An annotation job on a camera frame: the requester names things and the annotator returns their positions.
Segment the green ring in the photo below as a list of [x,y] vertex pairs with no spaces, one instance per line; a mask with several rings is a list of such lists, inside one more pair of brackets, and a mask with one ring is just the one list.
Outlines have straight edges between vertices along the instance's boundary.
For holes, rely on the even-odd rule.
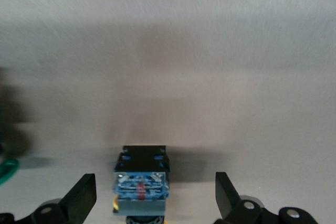
[[0,164],[0,185],[5,183],[10,177],[14,175],[19,167],[19,161],[16,159],[5,159]]

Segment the green plastic object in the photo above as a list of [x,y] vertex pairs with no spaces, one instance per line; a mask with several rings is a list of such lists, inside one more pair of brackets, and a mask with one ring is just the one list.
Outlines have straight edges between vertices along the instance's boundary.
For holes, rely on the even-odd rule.
[[11,158],[5,159],[0,164],[0,185],[5,183],[10,177],[12,177],[18,168],[18,160]]

